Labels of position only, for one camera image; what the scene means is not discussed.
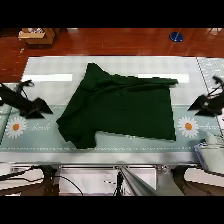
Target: wooden floor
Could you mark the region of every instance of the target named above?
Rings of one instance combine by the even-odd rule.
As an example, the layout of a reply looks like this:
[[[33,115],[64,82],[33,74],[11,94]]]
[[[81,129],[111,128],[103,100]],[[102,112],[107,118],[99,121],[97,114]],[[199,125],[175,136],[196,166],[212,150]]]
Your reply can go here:
[[[51,46],[26,45],[17,29],[0,31],[0,82],[19,81],[30,56],[159,55],[224,57],[222,28],[62,28]],[[169,34],[179,31],[181,43]]]

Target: green garment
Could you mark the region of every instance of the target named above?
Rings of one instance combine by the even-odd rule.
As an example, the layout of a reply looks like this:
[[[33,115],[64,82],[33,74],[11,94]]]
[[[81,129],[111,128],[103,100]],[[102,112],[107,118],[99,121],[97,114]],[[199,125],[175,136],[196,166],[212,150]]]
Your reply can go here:
[[[96,131],[176,140],[169,90],[176,83],[176,79],[110,75],[89,63],[57,120],[59,132],[78,149],[96,147]]]

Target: yellow flower center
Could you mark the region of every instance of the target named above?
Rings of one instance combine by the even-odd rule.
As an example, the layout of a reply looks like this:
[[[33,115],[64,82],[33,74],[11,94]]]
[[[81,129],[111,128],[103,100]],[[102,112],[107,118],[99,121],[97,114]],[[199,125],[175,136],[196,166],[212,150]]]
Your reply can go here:
[[[13,131],[18,131],[19,130],[19,124],[14,124],[12,126]]]
[[[192,124],[186,123],[185,128],[190,131],[192,129]]]

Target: daisy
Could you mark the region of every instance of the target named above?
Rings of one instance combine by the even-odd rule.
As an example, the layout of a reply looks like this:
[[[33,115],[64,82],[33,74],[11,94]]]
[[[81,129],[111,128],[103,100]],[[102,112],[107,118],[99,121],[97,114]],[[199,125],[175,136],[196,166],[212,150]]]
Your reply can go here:
[[[194,120],[194,118],[190,117],[182,117],[178,121],[178,130],[182,132],[182,135],[189,138],[194,138],[197,136],[198,132],[198,124]]]
[[[24,130],[26,130],[26,124],[26,120],[22,117],[15,117],[14,119],[11,119],[5,129],[6,135],[8,135],[8,138],[17,138],[23,134]]]

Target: blue round object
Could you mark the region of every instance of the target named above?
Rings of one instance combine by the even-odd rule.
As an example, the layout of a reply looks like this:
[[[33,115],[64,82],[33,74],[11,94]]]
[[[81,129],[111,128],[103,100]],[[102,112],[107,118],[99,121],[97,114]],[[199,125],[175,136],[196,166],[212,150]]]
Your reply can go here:
[[[184,40],[184,36],[179,32],[173,32],[170,34],[170,40],[174,42],[182,42]]]

